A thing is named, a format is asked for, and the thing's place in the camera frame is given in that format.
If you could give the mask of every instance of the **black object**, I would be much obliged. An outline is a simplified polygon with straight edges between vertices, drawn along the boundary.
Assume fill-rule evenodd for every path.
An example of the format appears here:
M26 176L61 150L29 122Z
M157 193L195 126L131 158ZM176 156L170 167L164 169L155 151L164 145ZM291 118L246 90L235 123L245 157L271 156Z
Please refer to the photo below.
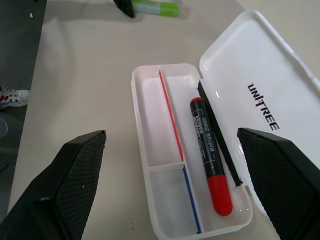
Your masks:
M254 190L281 240L320 239L320 170L290 140L239 128Z
M115 5L120 9L124 14L130 18L135 17L134 6L132 5L131 0L113 0Z
M232 178L234 180L234 183L235 183L235 186L238 187L242 184L242 181L240 180L239 176L238 176L238 173L237 173L237 170L235 168L235 165L232 161L232 158L230 156L230 153L228 151L228 147L226 145L226 142L224 140L224 137L221 133L221 130L219 128L219 125L218 125L218 122L216 120L216 117L215 117L215 114L210 106L210 103L208 101L208 98L206 96L206 93L204 91L204 88L202 87L202 84L201 82L199 82L199 85L198 85L198 91L199 91L199 94L200 96L202 97L203 101L204 101L204 104L205 104L205 108L207 110L207 113L209 115L209 119L210 119L210 123L211 123L211 126L212 126L212 129L214 131L214 134L215 134L215 137L219 143L219 146L220 146L220 149L223 153L223 156L224 156L224 160L230 170L230 173L232 175Z
M190 102L190 109L206 177L225 175L203 99L194 98Z
M80 240L95 198L105 131L67 142L0 226L1 240Z

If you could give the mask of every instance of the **red marker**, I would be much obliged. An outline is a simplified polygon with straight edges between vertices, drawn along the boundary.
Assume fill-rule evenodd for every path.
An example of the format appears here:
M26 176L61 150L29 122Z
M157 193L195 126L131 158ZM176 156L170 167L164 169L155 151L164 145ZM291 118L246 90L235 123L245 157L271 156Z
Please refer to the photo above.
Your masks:
M233 205L203 99L201 97L192 99L190 108L213 207L219 215L228 216L232 212Z

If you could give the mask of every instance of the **floor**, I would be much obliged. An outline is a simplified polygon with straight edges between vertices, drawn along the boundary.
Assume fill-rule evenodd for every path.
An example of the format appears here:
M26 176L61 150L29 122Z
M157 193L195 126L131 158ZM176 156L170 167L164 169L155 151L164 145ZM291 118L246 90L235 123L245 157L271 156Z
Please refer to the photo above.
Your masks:
M0 84L30 90L46 0L0 2ZM27 107L0 111L0 224L7 214Z

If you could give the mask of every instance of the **red strip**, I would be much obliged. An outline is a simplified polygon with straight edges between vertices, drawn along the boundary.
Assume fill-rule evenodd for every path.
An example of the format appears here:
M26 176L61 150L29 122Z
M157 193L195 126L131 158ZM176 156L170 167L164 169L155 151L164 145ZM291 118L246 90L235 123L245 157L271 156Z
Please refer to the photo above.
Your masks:
M168 106L168 110L169 110L169 113L170 113L171 123L172 123L173 131L174 131L174 135L175 135L175 140L176 140L176 143L177 143L178 148L179 148L181 161L183 162L184 161L184 154L183 154L183 150L182 150L182 145L181 145L179 134L178 134L178 129L177 129L177 125L176 125L176 121L175 121L175 117L174 117L174 112L172 111L172 108L171 108L171 103L170 103L169 95L168 95L168 92L167 92L167 87L166 87L166 84L165 84L165 81L164 81L164 77L162 75L161 70L159 70L159 76L160 76L160 80L161 80L161 85L162 85L162 89L163 89L166 105Z

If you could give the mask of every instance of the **green glue stick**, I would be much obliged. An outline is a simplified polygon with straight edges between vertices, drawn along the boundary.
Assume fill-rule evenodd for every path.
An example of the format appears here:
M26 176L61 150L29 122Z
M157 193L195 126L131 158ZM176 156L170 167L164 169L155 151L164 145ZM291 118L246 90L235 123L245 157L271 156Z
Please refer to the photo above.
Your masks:
M137 12L178 17L179 4L175 2L159 2L150 0L132 0L133 9Z

